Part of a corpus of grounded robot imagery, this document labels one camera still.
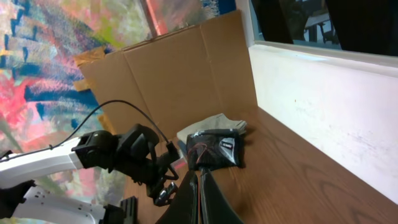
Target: wooden table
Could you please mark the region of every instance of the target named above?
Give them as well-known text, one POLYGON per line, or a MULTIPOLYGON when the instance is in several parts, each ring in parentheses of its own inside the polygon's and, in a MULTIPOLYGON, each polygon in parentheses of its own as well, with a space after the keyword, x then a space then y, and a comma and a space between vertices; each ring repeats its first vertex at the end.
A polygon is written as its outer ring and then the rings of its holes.
MULTIPOLYGON (((246 168, 213 175, 244 223, 398 223, 395 203, 263 110, 230 119, 248 122, 246 168)), ((178 170, 178 184, 186 171, 178 170)), ((155 223, 166 209, 129 180, 125 196, 132 195, 139 197, 140 224, 155 223)))

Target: colorful painting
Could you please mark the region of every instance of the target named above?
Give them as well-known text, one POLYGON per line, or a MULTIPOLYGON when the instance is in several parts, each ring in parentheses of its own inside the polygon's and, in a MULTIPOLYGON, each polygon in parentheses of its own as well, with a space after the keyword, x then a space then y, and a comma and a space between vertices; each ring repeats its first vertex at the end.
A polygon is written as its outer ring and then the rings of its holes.
MULTIPOLYGON (((54 145, 98 106, 91 91, 75 91, 73 82, 83 76, 73 56, 150 39, 140 1, 0 0, 0 151, 54 145)), ((158 34, 217 16, 216 1, 207 2, 175 1, 167 8, 161 0, 147 0, 152 20, 165 25, 158 26, 158 34)), ((94 116, 77 136, 97 129, 102 127, 94 116)), ((37 183, 58 195, 118 204, 124 180, 118 172, 83 169, 41 177, 37 183)), ((22 222, 33 221, 0 221, 22 222)))

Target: cardboard box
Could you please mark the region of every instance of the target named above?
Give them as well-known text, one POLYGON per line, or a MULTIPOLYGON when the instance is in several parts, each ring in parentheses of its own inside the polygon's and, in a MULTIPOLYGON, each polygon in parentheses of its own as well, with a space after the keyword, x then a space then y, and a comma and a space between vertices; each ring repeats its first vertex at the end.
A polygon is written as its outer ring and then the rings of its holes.
MULTIPOLYGON (((127 47, 80 67, 98 103, 126 100, 168 138, 197 121, 257 106, 240 11, 127 47)), ((133 108, 103 108, 113 129, 150 126, 133 108)))

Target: black pouch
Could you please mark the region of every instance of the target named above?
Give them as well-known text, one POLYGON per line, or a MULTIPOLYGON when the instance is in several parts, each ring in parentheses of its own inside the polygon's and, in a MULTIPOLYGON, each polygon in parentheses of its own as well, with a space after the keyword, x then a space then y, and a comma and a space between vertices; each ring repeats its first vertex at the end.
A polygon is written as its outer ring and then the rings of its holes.
POLYGON ((242 167, 243 138, 237 129, 210 129, 187 137, 190 170, 242 167))

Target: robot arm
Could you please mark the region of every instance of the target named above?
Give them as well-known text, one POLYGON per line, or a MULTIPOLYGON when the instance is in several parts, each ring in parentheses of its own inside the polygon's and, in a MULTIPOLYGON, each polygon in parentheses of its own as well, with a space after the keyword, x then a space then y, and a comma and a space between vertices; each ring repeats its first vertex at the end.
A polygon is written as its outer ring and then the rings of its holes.
POLYGON ((33 154, 0 156, 0 219, 34 218, 55 223, 132 223, 136 199, 122 201, 121 207, 83 203, 51 195, 36 186, 34 179, 63 170, 101 167, 118 170, 139 184, 146 184, 147 195, 156 206, 168 205, 170 195, 177 191, 172 182, 178 175, 170 164, 179 158, 172 143, 159 158, 155 146, 159 138, 150 128, 135 125, 125 135, 95 131, 71 139, 52 150, 33 154), (166 175, 168 170, 173 177, 166 175))

